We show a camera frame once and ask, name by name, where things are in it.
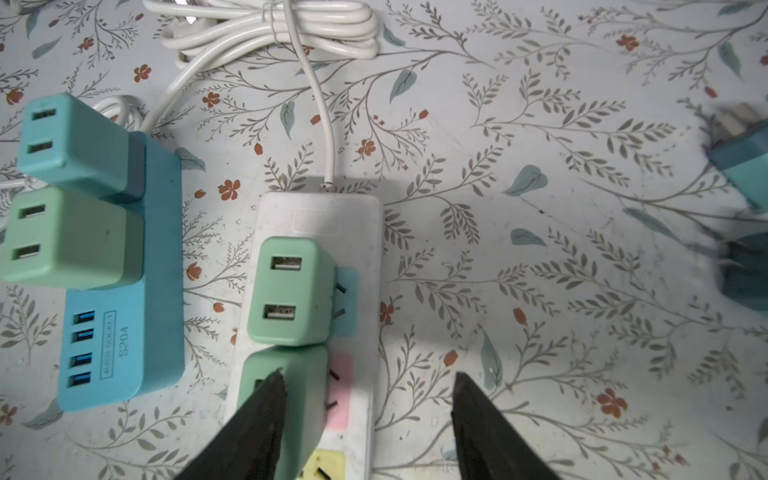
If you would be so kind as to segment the teal charger cube top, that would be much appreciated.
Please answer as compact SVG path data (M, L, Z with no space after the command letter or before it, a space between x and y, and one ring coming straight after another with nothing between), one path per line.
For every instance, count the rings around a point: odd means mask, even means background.
M760 213L767 212L767 117L740 103L716 118L711 163Z

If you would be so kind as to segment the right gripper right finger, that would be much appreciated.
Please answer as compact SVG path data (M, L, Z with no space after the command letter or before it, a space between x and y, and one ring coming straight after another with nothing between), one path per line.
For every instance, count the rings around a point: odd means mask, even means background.
M463 372L455 377L451 418L463 479L558 478Z

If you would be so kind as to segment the teal power strip with USB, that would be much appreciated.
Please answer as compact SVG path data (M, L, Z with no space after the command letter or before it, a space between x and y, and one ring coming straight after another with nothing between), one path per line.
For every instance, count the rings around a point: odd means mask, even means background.
M57 403L74 412L175 384L184 372L181 161L149 136L145 193L126 204L144 221L142 277L65 297Z

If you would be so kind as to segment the white multicolour power strip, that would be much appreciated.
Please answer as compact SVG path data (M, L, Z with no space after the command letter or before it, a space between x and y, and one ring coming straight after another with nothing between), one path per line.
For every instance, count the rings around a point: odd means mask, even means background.
M368 479L383 215L371 196L264 195L223 417L271 373L287 390L284 479Z

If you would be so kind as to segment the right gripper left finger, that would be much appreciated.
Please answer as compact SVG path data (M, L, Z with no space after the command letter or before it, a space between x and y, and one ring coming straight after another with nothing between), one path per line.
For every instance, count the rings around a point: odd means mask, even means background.
M285 425L287 390L275 370L255 388L179 479L274 479Z

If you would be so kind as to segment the green charger cube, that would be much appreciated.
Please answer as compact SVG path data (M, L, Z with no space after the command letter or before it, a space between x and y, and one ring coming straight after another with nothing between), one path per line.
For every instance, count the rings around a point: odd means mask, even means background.
M47 187L11 203L1 279L76 290L136 283L143 273L144 222L121 205Z
M277 479L296 479L316 449L326 423L329 353L325 345L272 346L243 363L237 405L242 406L269 374L286 383L286 411Z
M260 246L247 332L266 345L300 347L330 336L336 262L315 240L270 237Z

